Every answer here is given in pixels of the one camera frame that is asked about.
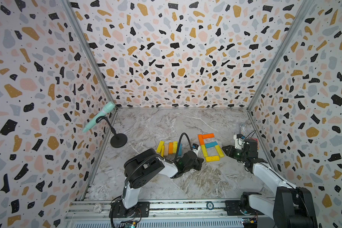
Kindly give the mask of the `yellow block front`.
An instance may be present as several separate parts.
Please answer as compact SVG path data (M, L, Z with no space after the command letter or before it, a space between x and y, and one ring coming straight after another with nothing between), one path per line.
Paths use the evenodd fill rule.
M216 161L219 161L219 160L220 160L219 156L208 156L208 157L205 157L205 161L206 162L216 162Z

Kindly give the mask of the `yellow-green block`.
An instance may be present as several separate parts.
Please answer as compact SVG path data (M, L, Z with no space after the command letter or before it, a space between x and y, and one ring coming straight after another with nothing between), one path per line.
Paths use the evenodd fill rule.
M206 146L203 144L203 145L201 145L200 147L201 147L203 156L204 156L205 158L208 157L208 153L207 153Z

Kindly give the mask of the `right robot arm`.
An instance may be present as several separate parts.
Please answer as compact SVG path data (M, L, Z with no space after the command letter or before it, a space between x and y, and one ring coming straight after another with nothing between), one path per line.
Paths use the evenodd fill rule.
M241 213L250 215L261 212L273 219L277 228L318 227L311 192L290 183L260 158L255 140L244 140L240 148L223 146L222 151L226 156L241 162L248 172L258 177L274 194L274 199L268 199L257 192L242 193L238 205Z

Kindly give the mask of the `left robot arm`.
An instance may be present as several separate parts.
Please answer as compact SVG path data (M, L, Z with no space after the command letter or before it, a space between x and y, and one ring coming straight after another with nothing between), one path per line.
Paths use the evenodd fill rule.
M131 158L124 164L126 179L122 193L123 206L125 209L134 207L138 203L140 188L156 175L161 174L176 179L191 170L200 171L203 162L204 159L193 151L188 151L173 162L162 157L153 148Z

